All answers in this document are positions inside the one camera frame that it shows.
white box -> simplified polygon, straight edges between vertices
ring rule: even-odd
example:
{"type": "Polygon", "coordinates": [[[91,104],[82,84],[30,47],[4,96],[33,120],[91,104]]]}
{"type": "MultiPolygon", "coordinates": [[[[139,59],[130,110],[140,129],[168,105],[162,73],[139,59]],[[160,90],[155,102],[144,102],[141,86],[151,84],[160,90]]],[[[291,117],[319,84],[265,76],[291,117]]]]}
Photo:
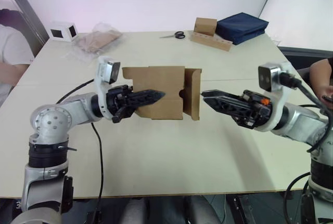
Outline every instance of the white box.
{"type": "Polygon", "coordinates": [[[75,24],[71,22],[54,21],[48,26],[47,33],[54,41],[71,42],[78,36],[75,24]]]}

navy blue bag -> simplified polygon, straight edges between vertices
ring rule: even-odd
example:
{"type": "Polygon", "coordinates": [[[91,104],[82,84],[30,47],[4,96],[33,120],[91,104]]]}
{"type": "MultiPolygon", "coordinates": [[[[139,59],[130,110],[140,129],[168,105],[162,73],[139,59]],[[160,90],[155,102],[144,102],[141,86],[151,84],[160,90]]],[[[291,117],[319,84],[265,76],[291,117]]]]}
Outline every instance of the navy blue bag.
{"type": "Polygon", "coordinates": [[[268,22],[241,12],[217,22],[216,34],[238,45],[265,33],[268,22]]]}

cardboard box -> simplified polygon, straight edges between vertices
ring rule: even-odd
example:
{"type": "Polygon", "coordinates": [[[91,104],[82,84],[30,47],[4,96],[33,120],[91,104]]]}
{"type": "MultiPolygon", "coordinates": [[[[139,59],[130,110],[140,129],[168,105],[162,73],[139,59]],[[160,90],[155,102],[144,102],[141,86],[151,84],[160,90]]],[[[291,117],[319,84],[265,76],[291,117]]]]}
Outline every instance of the cardboard box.
{"type": "Polygon", "coordinates": [[[191,41],[215,47],[225,51],[229,51],[233,44],[231,41],[227,41],[225,39],[219,39],[201,33],[193,33],[191,35],[191,41]]]}
{"type": "Polygon", "coordinates": [[[216,19],[197,18],[194,25],[194,32],[214,36],[216,26],[216,19]]]}
{"type": "Polygon", "coordinates": [[[201,69],[185,67],[124,67],[123,77],[133,80],[133,91],[154,89],[165,96],[140,107],[136,114],[151,119],[182,120],[183,112],[199,120],[201,69]]]}

white t-shirt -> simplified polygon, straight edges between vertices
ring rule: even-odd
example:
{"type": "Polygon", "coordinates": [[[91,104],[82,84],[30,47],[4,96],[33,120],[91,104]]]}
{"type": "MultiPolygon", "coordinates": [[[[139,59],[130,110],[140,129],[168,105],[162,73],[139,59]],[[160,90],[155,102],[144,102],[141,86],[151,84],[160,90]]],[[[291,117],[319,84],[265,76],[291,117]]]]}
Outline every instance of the white t-shirt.
{"type": "MultiPolygon", "coordinates": [[[[0,25],[0,62],[6,64],[30,64],[34,57],[23,34],[14,28],[0,25]]],[[[0,106],[6,100],[12,86],[0,82],[0,106]]]]}

plastic bag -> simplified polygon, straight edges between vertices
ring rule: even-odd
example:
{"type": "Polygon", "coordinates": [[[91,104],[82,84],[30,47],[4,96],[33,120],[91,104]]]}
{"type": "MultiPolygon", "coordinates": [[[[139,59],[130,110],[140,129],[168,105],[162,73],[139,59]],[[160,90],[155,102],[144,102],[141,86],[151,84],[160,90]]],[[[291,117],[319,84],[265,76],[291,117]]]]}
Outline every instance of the plastic bag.
{"type": "Polygon", "coordinates": [[[108,24],[99,23],[94,26],[91,33],[80,34],[72,42],[72,49],[68,56],[84,62],[91,62],[101,54],[117,45],[122,33],[108,24]]]}

